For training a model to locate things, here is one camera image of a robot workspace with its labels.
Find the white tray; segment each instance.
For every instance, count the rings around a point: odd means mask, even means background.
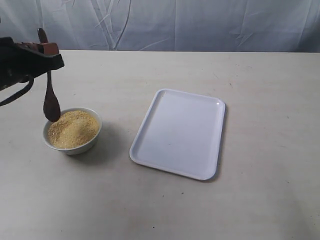
[[[130,148],[137,163],[197,180],[217,169],[226,105],[215,97],[159,90]]]

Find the bowl rim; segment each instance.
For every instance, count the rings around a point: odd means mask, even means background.
[[[93,141],[97,138],[97,136],[99,135],[99,133],[100,133],[100,131],[101,131],[101,129],[102,129],[102,119],[101,119],[100,115],[99,115],[96,111],[94,111],[94,110],[92,110],[92,109],[90,109],[90,108],[87,108],[87,107],[72,107],[72,108],[67,108],[67,109],[62,110],[62,111],[61,111],[61,115],[62,115],[62,114],[65,114],[65,113],[68,113],[68,112],[81,111],[81,110],[82,110],[82,111],[85,110],[84,112],[94,113],[95,115],[92,115],[92,117],[94,117],[94,118],[97,120],[97,122],[99,123],[98,132],[96,133],[96,135],[95,135],[90,141],[88,141],[88,142],[86,142],[86,143],[84,143],[84,144],[82,144],[82,145],[80,145],[80,146],[73,147],[73,148],[58,148],[58,147],[55,147],[55,146],[53,146],[53,145],[49,142],[49,140],[47,139],[47,138],[48,138],[48,132],[47,132],[47,131],[48,131],[49,127],[51,126],[51,124],[53,124],[53,122],[47,120],[46,123],[45,123],[44,126],[43,126],[43,135],[42,135],[42,137],[43,137],[44,143],[45,143],[48,147],[50,147],[50,148],[52,148],[52,149],[55,149],[55,150],[58,150],[58,151],[72,151],[72,150],[80,149],[80,148],[82,148],[82,147],[90,144],[91,142],[93,142]]]

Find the table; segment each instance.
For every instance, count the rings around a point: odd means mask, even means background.
[[[44,144],[45,75],[0,108],[0,239],[320,239],[320,54],[62,55],[65,67],[52,72],[60,106],[96,110],[101,137],[79,156]],[[219,171],[210,181],[130,160],[161,88],[225,101]]]

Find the wrinkled fabric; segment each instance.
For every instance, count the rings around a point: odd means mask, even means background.
[[[320,0],[0,0],[0,18],[69,50],[320,52]]]

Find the white bowl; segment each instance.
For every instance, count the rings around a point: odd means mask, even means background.
[[[62,152],[64,154],[67,154],[67,155],[82,154],[82,153],[88,151],[90,148],[92,148],[95,145],[95,143],[98,140],[98,135],[99,135],[99,133],[101,131],[101,128],[102,128],[101,117],[95,111],[93,111],[93,110],[91,110],[89,108],[85,108],[85,107],[69,108],[69,109],[61,111],[61,115],[65,114],[67,112],[72,112],[72,111],[77,111],[77,110],[87,112],[97,120],[97,122],[99,124],[99,130],[98,130],[97,134],[94,136],[94,138],[92,138],[90,141],[86,142],[85,144],[77,146],[77,147],[74,147],[74,148],[58,148],[58,147],[55,147],[50,143],[50,141],[48,139],[48,129],[52,124],[51,121],[48,121],[44,125],[44,128],[43,128],[43,139],[44,139],[45,144],[47,144],[50,148],[58,150],[58,151],[60,151],[60,152]]]

